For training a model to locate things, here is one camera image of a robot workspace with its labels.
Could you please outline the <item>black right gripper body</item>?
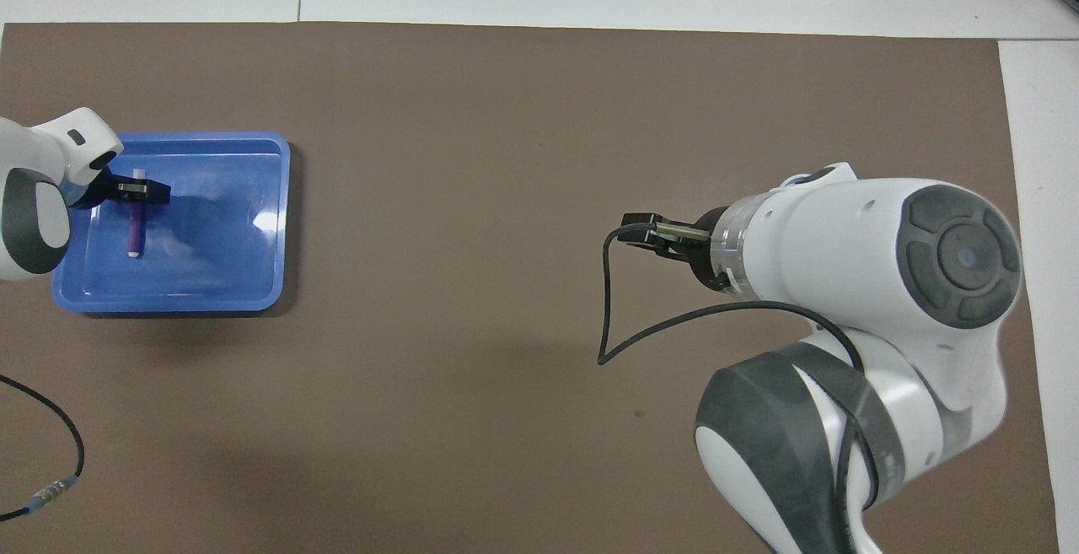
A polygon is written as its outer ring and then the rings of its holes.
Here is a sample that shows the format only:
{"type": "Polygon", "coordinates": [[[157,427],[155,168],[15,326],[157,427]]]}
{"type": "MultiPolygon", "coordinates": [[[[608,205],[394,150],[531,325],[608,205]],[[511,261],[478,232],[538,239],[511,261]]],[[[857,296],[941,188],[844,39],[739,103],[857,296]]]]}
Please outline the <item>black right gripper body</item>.
{"type": "MultiPolygon", "coordinates": [[[[718,219],[727,210],[728,206],[718,206],[705,212],[695,222],[668,219],[667,224],[702,230],[707,234],[712,235],[714,230],[716,230],[718,219]]],[[[701,282],[705,288],[720,293],[727,293],[730,289],[729,278],[724,272],[718,273],[716,268],[711,262],[711,239],[689,240],[689,242],[685,243],[670,242],[667,252],[666,257],[672,259],[672,261],[681,261],[689,265],[691,273],[701,282]]]]}

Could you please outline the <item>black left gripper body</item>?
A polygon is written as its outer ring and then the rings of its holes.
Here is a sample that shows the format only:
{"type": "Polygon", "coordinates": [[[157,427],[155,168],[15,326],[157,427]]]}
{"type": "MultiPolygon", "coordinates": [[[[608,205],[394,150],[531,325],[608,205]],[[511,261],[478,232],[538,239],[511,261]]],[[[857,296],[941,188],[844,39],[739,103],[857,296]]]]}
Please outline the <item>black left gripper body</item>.
{"type": "Polygon", "coordinates": [[[107,201],[122,202],[125,192],[120,189],[120,185],[125,184],[124,176],[113,174],[110,168],[103,168],[88,186],[85,192],[74,201],[76,211],[88,211],[101,205],[107,201]]]}

